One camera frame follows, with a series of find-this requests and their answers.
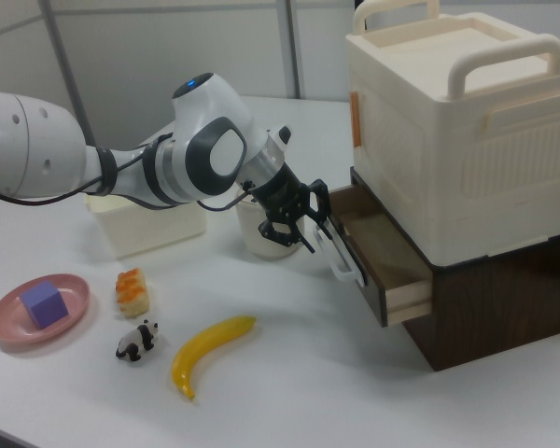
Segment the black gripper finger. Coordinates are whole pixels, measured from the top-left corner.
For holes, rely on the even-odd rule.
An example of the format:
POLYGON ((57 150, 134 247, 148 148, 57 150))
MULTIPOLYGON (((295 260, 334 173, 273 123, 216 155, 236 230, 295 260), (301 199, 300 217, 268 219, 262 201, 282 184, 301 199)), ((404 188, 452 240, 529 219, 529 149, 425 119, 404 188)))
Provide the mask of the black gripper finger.
POLYGON ((275 222, 266 217, 259 224, 259 233, 275 247, 286 250, 303 247, 311 254, 315 252, 313 245, 305 238, 304 217, 291 217, 288 222, 275 222))
POLYGON ((310 194, 315 196, 316 201, 316 208, 309 205, 306 216, 308 216, 330 240, 331 233, 326 224, 331 215, 328 186, 321 179, 317 179, 312 184, 308 185, 306 189, 310 194))

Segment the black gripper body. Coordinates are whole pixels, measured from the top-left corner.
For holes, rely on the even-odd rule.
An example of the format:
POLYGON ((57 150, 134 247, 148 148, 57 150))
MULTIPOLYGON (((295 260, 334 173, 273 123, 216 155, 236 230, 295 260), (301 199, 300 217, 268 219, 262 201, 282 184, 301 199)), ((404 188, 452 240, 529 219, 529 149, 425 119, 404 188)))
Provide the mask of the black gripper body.
POLYGON ((299 219, 304 216, 304 185, 286 163, 265 185, 253 189, 252 196, 268 219, 299 219))

